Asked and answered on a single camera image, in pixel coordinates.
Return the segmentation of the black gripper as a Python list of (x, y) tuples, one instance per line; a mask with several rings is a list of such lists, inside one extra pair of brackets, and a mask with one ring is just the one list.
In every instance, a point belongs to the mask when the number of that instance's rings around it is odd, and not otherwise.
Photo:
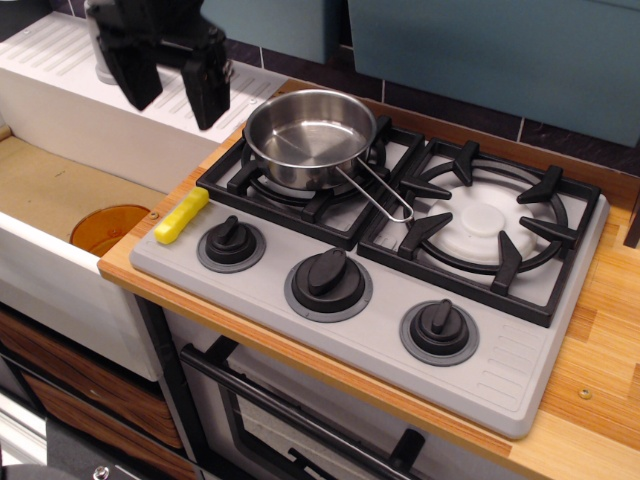
[(200, 130), (230, 108), (231, 63), (222, 29), (201, 1), (91, 1), (105, 63), (129, 103), (145, 110), (162, 92), (156, 63), (182, 65), (181, 75)]

